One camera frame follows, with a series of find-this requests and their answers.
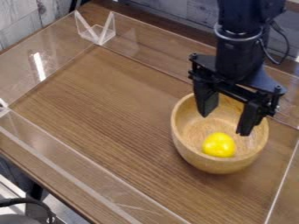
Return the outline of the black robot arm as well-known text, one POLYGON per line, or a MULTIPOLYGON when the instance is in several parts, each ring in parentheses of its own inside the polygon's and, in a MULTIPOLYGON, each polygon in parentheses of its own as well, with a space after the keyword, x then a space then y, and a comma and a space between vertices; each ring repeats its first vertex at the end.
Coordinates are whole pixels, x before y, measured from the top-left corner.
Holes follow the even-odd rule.
POLYGON ((218 0, 219 20, 214 56, 190 55, 193 91, 202 116, 209 116, 226 95, 245 103, 237 133, 251 134, 266 116, 274 116, 286 88, 265 69, 273 59, 267 44, 270 32, 283 33, 275 18, 286 11, 286 0, 218 0))

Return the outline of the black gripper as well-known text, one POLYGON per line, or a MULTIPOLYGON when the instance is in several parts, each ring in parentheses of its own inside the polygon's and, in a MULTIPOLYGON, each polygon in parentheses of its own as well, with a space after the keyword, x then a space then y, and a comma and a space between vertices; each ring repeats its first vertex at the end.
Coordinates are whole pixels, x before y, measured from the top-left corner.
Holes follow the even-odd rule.
POLYGON ((215 68, 215 56, 193 53, 189 77, 199 113, 207 117, 219 106, 219 94, 245 104, 238 121, 237 133, 247 137, 266 116, 274 116, 281 97, 286 94, 283 85, 270 77, 261 67, 245 80, 230 80, 215 68))

